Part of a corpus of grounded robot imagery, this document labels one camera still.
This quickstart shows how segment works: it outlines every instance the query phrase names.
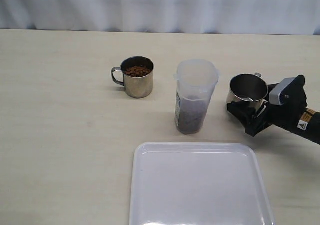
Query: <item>mug handle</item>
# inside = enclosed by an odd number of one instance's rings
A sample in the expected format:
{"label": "mug handle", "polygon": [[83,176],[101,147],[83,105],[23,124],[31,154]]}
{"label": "mug handle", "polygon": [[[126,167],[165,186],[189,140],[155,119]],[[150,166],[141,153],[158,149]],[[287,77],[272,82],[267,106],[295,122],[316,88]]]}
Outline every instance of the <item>mug handle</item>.
{"label": "mug handle", "polygon": [[112,68],[112,70],[111,70],[111,77],[112,77],[112,80],[113,80],[116,84],[119,84],[119,85],[121,85],[121,86],[125,86],[125,83],[124,83],[124,82],[119,81],[119,80],[117,80],[117,79],[115,78],[114,72],[122,72],[121,67],[116,66],[116,67]]}

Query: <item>metal cup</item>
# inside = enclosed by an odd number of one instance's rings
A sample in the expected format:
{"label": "metal cup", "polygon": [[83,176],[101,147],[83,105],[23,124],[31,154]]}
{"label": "metal cup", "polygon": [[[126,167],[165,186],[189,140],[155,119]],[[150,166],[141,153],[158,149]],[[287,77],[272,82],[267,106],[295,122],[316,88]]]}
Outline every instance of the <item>metal cup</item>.
{"label": "metal cup", "polygon": [[[151,72],[148,75],[142,77],[132,77],[124,73],[124,71],[126,71],[128,68],[132,68],[134,66],[146,66],[151,70]],[[123,82],[115,78],[114,72],[122,72]],[[125,93],[130,97],[135,99],[142,99],[150,95],[153,90],[153,72],[154,64],[150,59],[143,56],[133,56],[128,58],[127,60],[124,60],[121,64],[121,67],[112,68],[111,76],[116,84],[124,86]]]}
{"label": "metal cup", "polygon": [[231,79],[226,103],[243,101],[258,111],[268,92],[268,85],[261,74],[240,74]]}

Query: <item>plastic container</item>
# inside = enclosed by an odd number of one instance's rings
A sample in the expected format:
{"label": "plastic container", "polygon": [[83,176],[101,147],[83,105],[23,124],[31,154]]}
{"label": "plastic container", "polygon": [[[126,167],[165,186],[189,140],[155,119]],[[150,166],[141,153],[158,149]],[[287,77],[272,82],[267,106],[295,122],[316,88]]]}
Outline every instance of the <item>plastic container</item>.
{"label": "plastic container", "polygon": [[181,62],[174,77],[177,80],[176,128],[186,135],[198,133],[204,124],[219,73],[211,62],[192,59]]}
{"label": "plastic container", "polygon": [[238,143],[145,143],[129,225],[274,225],[255,153]]}

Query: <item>table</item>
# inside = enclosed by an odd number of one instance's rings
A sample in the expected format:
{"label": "table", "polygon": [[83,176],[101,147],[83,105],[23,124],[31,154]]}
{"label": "table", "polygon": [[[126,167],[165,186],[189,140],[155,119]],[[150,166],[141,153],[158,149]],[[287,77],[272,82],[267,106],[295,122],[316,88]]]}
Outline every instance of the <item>table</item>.
{"label": "table", "polygon": [[[278,127],[249,137],[225,112],[232,77],[304,74],[320,110],[320,37],[0,30],[0,224],[125,225],[132,162],[144,142],[240,142],[256,152],[277,224],[317,225],[320,146]],[[112,67],[155,64],[154,90],[128,97]],[[221,73],[201,132],[174,124],[179,62]]]}

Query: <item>white curtain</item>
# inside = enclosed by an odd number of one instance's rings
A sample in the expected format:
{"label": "white curtain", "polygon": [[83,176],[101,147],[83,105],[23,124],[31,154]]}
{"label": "white curtain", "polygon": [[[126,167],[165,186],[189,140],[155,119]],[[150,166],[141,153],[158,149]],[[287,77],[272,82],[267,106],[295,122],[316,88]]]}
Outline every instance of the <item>white curtain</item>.
{"label": "white curtain", "polygon": [[320,0],[0,0],[0,28],[320,34]]}

